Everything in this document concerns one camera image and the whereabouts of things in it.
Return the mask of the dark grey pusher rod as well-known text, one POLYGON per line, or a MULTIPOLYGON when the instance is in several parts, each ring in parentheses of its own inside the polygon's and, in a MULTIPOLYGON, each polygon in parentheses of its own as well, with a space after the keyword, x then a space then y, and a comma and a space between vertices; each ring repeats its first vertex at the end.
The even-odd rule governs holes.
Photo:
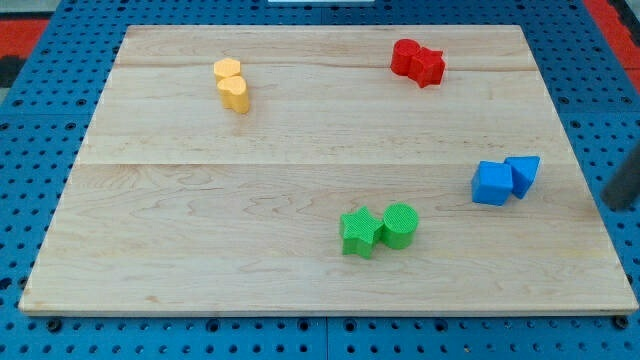
POLYGON ((613 210, 624 210, 639 196, 639 145, 628 154, 600 193, 603 203, 613 210))

